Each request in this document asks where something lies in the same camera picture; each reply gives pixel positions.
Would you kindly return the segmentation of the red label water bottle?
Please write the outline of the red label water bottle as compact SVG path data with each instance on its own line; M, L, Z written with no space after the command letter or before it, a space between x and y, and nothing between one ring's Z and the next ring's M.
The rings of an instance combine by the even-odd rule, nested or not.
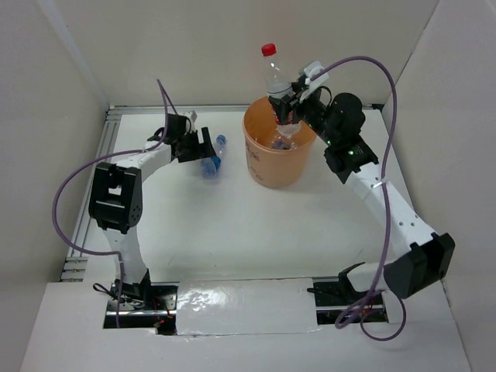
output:
M266 43L260 48L260 51L263 57L263 78L266 84L268 99L270 96L282 98L285 95L292 95L291 81L281 65L276 45L274 43ZM277 135L293 139L300 132L300 124L279 125L273 109L272 112L276 123Z

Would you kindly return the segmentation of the crushed blue label bottle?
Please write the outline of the crushed blue label bottle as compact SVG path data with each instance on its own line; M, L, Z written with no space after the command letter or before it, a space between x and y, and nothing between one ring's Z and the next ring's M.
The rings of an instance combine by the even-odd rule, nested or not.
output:
M226 145L226 137L219 134L214 143L215 155L201 160L201 175L203 178L212 179L218 175L219 169L226 156Z

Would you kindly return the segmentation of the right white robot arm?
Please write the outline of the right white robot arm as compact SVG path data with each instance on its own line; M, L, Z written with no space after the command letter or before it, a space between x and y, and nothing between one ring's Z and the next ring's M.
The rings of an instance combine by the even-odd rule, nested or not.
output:
M360 135L366 120L361 100L340 93L325 105L320 88L311 90L305 82L307 78L301 77L289 89L269 93L269 103L280 124L301 120L326 144L329 169L384 227L392 257L381 256L377 287L406 299L442 280L455 242L450 234L438 234L427 225L387 180L385 158L378 158Z

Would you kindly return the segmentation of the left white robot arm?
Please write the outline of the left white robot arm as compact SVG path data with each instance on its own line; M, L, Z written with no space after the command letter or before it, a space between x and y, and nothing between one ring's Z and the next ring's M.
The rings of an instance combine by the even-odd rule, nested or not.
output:
M101 162L94 172L88 212L97 222L115 259L116 294L136 309L153 300L150 272L143 261L137 225L143 216L143 182L173 161L215 156L208 128L195 128L197 113L168 114L138 153L115 163Z

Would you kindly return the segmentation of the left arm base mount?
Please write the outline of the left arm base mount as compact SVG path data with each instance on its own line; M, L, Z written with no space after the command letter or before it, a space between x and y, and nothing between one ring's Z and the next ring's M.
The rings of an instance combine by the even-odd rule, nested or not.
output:
M152 329L162 336L177 334L177 285L153 284L145 300L125 295L118 300L118 288L114 284L110 289L100 283L94 283L92 287L108 299L104 329L117 329L116 319L119 319L120 329Z

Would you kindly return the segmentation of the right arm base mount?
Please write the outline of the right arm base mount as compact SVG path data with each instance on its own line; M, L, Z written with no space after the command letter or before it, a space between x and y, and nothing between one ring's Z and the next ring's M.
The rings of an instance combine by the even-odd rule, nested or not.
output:
M341 271L337 277L318 279L307 288L307 292L315 299L317 324L331 325L337 320L341 311L362 298L367 292L358 292L350 283L348 273L363 263L356 263ZM365 322L386 322L388 315L381 295L376 295L361 312L357 320L359 323L366 316Z

